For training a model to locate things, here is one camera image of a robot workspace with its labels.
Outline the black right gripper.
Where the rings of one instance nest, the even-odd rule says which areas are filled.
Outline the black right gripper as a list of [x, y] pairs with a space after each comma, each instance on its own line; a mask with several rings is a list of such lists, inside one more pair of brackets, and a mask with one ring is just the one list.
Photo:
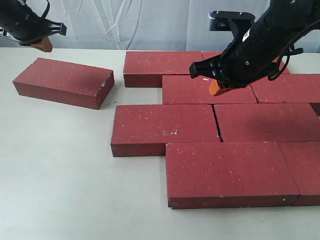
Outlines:
[[304, 52], [295, 43], [315, 30], [315, 1], [272, 0], [268, 9], [255, 19], [244, 35], [239, 35], [220, 54], [193, 62], [191, 78], [213, 79], [211, 96], [220, 96], [231, 89], [244, 88], [264, 77], [278, 78], [283, 57]]

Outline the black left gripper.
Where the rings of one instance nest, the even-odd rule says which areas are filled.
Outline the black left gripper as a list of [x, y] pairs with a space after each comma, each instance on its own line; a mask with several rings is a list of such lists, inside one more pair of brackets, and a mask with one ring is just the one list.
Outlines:
[[51, 53], [53, 45], [49, 36], [65, 36], [67, 27], [62, 22], [47, 19], [50, 2], [42, 15], [37, 15], [25, 0], [2, 0], [0, 2], [0, 35], [18, 42], [21, 46], [32, 46], [45, 53]]

